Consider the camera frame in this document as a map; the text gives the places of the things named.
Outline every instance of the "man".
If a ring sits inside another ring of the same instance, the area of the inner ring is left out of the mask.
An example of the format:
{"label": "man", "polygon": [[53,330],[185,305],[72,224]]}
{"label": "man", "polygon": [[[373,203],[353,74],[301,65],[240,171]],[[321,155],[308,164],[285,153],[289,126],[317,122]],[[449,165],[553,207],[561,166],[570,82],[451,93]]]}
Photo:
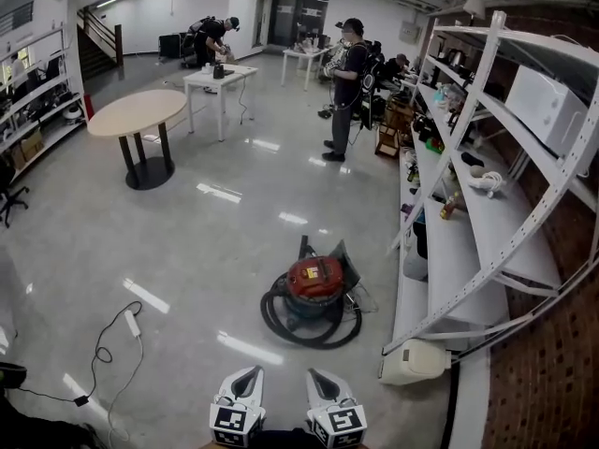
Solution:
{"label": "man", "polygon": [[27,79],[20,78],[25,73],[25,65],[19,59],[17,53],[13,53],[10,57],[10,78],[14,82],[12,85],[12,103],[18,102],[21,98],[27,95]]}
{"label": "man", "polygon": [[323,153],[325,161],[345,161],[345,150],[349,139],[353,108],[359,105],[361,76],[364,73],[368,49],[364,43],[364,25],[358,19],[349,19],[343,24],[342,38],[351,44],[340,67],[328,70],[327,76],[335,79],[333,99],[333,140],[325,140],[332,151]]}
{"label": "man", "polygon": [[197,66],[203,67],[205,64],[214,62],[216,53],[226,55],[227,49],[223,45],[223,36],[230,30],[239,32],[240,20],[231,17],[224,21],[208,19],[204,23],[196,22],[189,27],[190,32],[196,33],[194,40],[194,50],[197,56]]}
{"label": "man", "polygon": [[394,78],[402,78],[408,69],[410,62],[403,53],[400,53],[395,58],[391,58],[385,63],[383,68],[383,78],[393,81]]}

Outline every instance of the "white container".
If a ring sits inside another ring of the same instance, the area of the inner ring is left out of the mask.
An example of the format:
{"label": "white container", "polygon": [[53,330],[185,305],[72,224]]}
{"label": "white container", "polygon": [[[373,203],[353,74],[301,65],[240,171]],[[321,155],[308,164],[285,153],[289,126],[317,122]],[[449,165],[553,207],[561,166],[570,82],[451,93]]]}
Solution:
{"label": "white container", "polygon": [[383,359],[380,382],[404,385],[435,379],[451,367],[451,353],[441,342],[407,340]]}
{"label": "white container", "polygon": [[[505,106],[561,158],[570,152],[588,111],[568,87],[526,66],[518,69]],[[578,172],[585,172],[593,157],[583,158]]]}

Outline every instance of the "table leg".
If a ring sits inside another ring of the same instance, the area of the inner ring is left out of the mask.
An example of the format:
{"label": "table leg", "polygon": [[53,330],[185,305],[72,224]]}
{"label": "table leg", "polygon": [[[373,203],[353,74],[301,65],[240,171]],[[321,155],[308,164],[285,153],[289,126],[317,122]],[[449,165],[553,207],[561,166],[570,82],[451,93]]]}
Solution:
{"label": "table leg", "polygon": [[145,163],[146,162],[146,153],[143,150],[143,143],[141,142],[141,135],[139,133],[136,133],[133,136],[133,139],[135,140],[135,146],[138,147],[139,161],[141,163]]}
{"label": "table leg", "polygon": [[285,72],[287,71],[287,54],[283,55],[283,75],[281,76],[281,86],[285,86]]}
{"label": "table leg", "polygon": [[185,96],[187,96],[187,111],[189,113],[189,133],[194,133],[194,110],[191,104],[192,87],[189,83],[185,82]]}
{"label": "table leg", "polygon": [[256,73],[250,77],[250,120],[256,117]]}
{"label": "table leg", "polygon": [[220,87],[218,90],[218,109],[217,109],[217,118],[218,118],[218,140],[225,141],[225,137],[223,136],[223,87]]}
{"label": "table leg", "polygon": [[133,165],[133,158],[131,158],[131,151],[129,151],[129,144],[127,143],[127,137],[119,137],[119,143],[121,143],[121,151],[123,152],[124,163],[127,166],[129,175],[134,183],[134,186],[139,186],[138,173]]}
{"label": "table leg", "polygon": [[162,145],[162,154],[165,157],[165,166],[167,171],[173,167],[172,158],[170,157],[170,147],[168,145],[167,124],[162,122],[158,125],[158,134],[160,135],[160,144]]}
{"label": "table leg", "polygon": [[308,58],[308,70],[306,71],[306,83],[303,85],[303,91],[308,91],[308,83],[310,83],[310,72],[312,71],[312,60],[313,58]]}

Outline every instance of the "person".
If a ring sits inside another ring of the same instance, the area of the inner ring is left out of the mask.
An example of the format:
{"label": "person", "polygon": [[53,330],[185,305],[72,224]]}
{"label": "person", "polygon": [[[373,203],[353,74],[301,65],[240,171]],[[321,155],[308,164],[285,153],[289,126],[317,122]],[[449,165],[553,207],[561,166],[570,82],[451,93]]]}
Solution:
{"label": "person", "polygon": [[63,421],[47,421],[19,413],[8,402],[1,386],[0,427],[2,427],[0,447],[3,449],[38,449],[39,447],[107,449],[90,425],[76,426]]}
{"label": "person", "polygon": [[230,30],[238,30],[239,26],[240,20],[237,17],[231,17],[224,21],[208,19],[204,22],[196,22],[189,27],[190,32],[196,33],[194,50],[197,56],[197,66],[201,68],[205,64],[213,63],[217,52],[226,55],[227,48],[223,44],[223,36]]}
{"label": "person", "polygon": [[345,150],[349,139],[349,130],[354,108],[359,105],[361,76],[368,58],[368,48],[363,39],[364,25],[358,19],[349,19],[343,24],[342,37],[351,44],[338,68],[328,70],[335,79],[333,98],[332,136],[324,144],[331,152],[322,154],[325,161],[345,161]]}
{"label": "person", "polygon": [[22,77],[25,73],[25,65],[22,63],[19,55],[13,53],[10,60],[12,62],[10,65],[10,78],[12,81],[15,81],[12,86],[12,103],[16,103],[27,95],[27,79]]}
{"label": "person", "polygon": [[401,78],[405,75],[409,65],[410,62],[408,62],[407,57],[400,53],[385,63],[383,78],[389,81],[393,81],[394,78]]}

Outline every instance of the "office chair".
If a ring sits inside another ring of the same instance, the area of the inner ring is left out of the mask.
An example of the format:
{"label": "office chair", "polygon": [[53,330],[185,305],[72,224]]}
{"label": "office chair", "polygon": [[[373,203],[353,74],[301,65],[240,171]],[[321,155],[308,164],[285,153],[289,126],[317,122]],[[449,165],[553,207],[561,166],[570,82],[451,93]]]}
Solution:
{"label": "office chair", "polygon": [[22,192],[29,193],[29,188],[23,186],[16,193],[11,195],[8,192],[8,188],[10,187],[10,183],[14,178],[16,170],[13,166],[9,165],[4,158],[0,157],[0,194],[5,198],[4,206],[0,210],[0,222],[2,222],[2,215],[4,214],[4,224],[7,228],[10,227],[8,223],[8,216],[10,215],[10,209],[15,205],[24,206],[27,210],[29,206],[24,201],[19,200],[19,196]]}

